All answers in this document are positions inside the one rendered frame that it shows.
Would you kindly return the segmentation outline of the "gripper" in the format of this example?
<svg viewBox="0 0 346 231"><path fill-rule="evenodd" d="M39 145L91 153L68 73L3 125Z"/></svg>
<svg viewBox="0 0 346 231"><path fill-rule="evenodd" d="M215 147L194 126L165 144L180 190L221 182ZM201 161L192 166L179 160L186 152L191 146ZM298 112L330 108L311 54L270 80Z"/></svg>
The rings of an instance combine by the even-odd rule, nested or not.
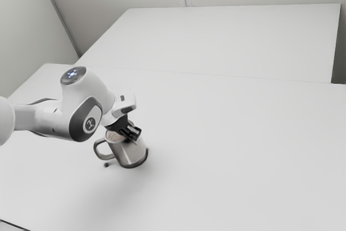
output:
<svg viewBox="0 0 346 231"><path fill-rule="evenodd" d="M135 142L142 132L141 128L134 126L134 124L128 120L127 115L121 116L116 122L105 126L105 128L110 131L119 131L122 136Z"/></svg>

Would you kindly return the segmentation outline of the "grey metal mug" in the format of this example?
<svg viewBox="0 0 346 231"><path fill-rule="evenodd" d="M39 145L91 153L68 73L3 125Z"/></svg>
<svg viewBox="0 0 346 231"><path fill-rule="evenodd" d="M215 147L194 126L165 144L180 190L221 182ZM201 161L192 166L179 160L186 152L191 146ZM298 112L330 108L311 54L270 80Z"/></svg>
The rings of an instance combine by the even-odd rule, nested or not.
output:
<svg viewBox="0 0 346 231"><path fill-rule="evenodd" d="M139 134L135 140L133 137L126 137L116 131L107 130L104 137L94 142L94 152L101 160L116 159L123 168L134 168L140 166L148 157L148 148L143 139L140 137L141 130L135 127L132 121L129 121L130 130L134 130L135 134ZM98 146L106 142L111 149L110 154L102 154L98 150Z"/></svg>

